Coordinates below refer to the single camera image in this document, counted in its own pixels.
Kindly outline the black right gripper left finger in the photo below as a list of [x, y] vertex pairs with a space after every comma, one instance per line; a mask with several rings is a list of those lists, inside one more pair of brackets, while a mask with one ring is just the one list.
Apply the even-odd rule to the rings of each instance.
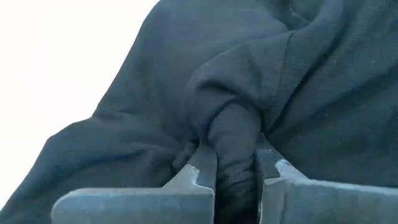
[[217, 156], [202, 144], [159, 188], [85, 188], [59, 198], [53, 224], [212, 224]]

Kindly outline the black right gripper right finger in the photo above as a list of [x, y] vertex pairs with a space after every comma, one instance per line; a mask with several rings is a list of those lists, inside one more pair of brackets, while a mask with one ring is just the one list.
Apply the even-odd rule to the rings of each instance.
[[260, 135], [261, 224], [397, 224], [397, 189], [309, 179]]

